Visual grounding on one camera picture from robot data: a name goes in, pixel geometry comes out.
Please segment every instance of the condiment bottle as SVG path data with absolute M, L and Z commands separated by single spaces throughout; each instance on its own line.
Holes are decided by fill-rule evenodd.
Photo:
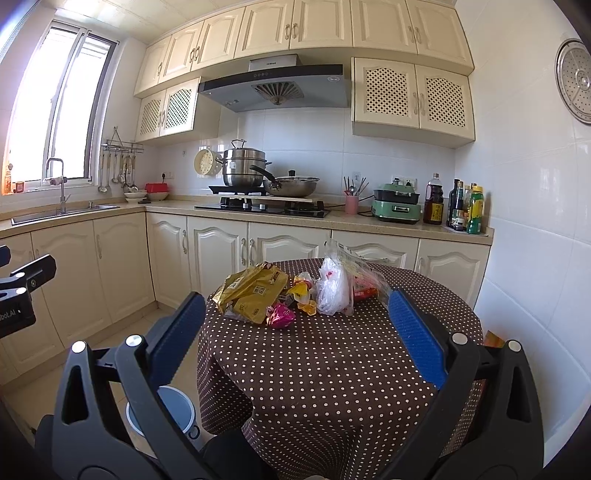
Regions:
M 450 227 L 458 232 L 463 232 L 466 217 L 464 212 L 464 182 L 458 180 L 456 183 L 456 191 L 453 193 L 453 205 L 451 208 Z
M 475 185 L 472 187 L 470 196 L 470 208 L 468 209 L 468 223 L 466 232 L 472 235 L 479 235 L 482 228 L 482 211 L 484 210 L 484 195 L 482 187 Z
M 443 221 L 443 186 L 439 180 L 439 173 L 434 173 L 427 184 L 425 192 L 425 208 L 423 222 L 431 225 L 441 225 Z

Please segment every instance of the window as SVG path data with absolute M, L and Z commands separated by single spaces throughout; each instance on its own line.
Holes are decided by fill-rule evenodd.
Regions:
M 51 24 L 18 90 L 8 140 L 12 181 L 40 185 L 61 175 L 53 164 L 46 173 L 49 157 L 64 161 L 68 179 L 90 178 L 95 114 L 115 45 L 84 28 Z

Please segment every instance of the red container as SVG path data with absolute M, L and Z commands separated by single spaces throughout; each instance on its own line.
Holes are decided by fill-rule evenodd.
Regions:
M 146 184 L 146 191 L 148 193 L 161 193 L 168 191 L 168 184 L 167 183 L 147 183 Z

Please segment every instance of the blue gripper pad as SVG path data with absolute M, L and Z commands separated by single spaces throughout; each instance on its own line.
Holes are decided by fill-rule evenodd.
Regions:
M 390 294 L 388 313 L 421 376 L 440 390 L 447 378 L 443 351 L 399 290 Z
M 170 317 L 161 318 L 146 334 L 151 350 L 150 386 L 158 388 L 172 382 L 183 358 L 205 320 L 205 300 L 194 294 Z

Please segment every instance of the kitchen sink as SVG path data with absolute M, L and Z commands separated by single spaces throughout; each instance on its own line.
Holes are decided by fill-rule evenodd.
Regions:
M 97 212 L 100 210 L 111 210 L 113 208 L 119 208 L 117 205 L 94 205 L 89 204 L 84 208 L 77 208 L 72 210 L 66 210 L 65 213 L 60 213 L 58 209 L 48 210 L 46 212 L 30 213 L 29 215 L 21 215 L 11 219 L 13 225 L 22 225 L 23 223 L 36 222 L 38 220 L 45 220 L 48 218 L 63 217 L 68 215 L 75 215 L 77 213 L 89 213 Z

